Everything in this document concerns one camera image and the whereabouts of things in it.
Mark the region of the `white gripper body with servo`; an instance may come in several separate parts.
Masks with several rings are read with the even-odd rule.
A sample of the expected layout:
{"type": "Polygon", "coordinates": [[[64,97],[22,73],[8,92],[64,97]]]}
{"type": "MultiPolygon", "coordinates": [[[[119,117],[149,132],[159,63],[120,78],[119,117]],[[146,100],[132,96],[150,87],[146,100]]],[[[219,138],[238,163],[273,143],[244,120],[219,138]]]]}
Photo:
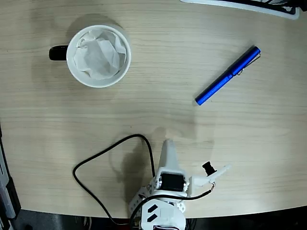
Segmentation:
{"type": "Polygon", "coordinates": [[[150,196],[171,195],[187,197],[188,178],[185,170],[159,167],[150,181],[150,196]]]}

